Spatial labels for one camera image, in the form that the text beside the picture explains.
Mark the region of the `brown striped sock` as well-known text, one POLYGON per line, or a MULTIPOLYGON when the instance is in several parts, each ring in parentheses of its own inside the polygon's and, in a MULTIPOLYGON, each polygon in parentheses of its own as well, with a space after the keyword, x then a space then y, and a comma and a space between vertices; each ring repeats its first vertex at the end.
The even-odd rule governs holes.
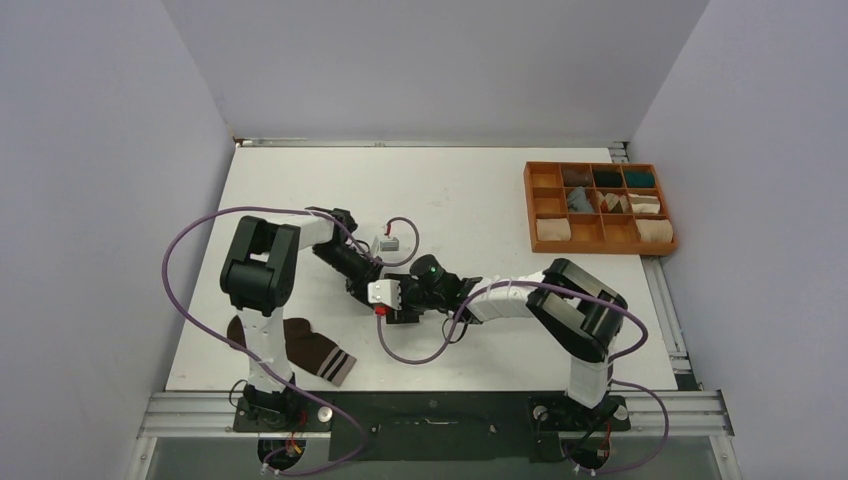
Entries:
POLYGON ((227 326, 227 338, 242 347, 254 350, 261 346, 264 340, 281 340, 285 337, 285 352, 287 363, 281 358, 282 348, 274 345, 271 352, 276 354, 271 369, 290 383, 294 382, 291 365, 295 365, 309 374, 333 384, 341 386, 357 359, 343 350, 333 340, 315 332, 310 322, 305 318, 276 318, 270 334, 250 334, 245 341, 245 329, 241 319, 234 316, 227 326))

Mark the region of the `grey sock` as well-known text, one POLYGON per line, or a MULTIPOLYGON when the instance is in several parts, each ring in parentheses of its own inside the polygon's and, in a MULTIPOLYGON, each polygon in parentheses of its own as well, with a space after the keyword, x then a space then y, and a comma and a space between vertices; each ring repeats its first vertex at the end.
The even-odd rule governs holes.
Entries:
POLYGON ((578 186, 569 190, 566 194, 566 203, 569 211, 572 213, 595 213, 595 209, 588 198, 586 188, 583 186, 578 186))

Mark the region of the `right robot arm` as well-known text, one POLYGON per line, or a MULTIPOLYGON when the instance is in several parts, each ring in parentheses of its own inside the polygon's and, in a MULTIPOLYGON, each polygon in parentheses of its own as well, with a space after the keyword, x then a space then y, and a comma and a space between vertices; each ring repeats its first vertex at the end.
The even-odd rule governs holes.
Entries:
POLYGON ((427 254, 408 273, 369 283, 366 301, 386 322, 415 321, 429 311, 464 325, 534 319, 571 357, 567 419, 589 428, 604 416, 611 349, 627 303, 570 260, 557 258, 547 268, 519 277, 461 277, 427 254))

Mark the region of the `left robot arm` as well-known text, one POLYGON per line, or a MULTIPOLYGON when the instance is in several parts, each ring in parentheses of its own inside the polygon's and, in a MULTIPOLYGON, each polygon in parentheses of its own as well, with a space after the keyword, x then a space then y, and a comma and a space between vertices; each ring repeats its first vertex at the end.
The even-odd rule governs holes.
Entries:
POLYGON ((310 250, 345 278, 348 293, 367 302, 367 284, 383 266, 347 238, 357 228, 349 211, 309 208, 282 224, 255 216, 239 220, 220 277, 222 291, 237 310, 249 361, 248 385, 267 394, 259 417, 274 430, 289 428, 298 415, 297 401, 283 393, 294 372, 287 358, 283 307, 289 301, 299 253, 310 250))

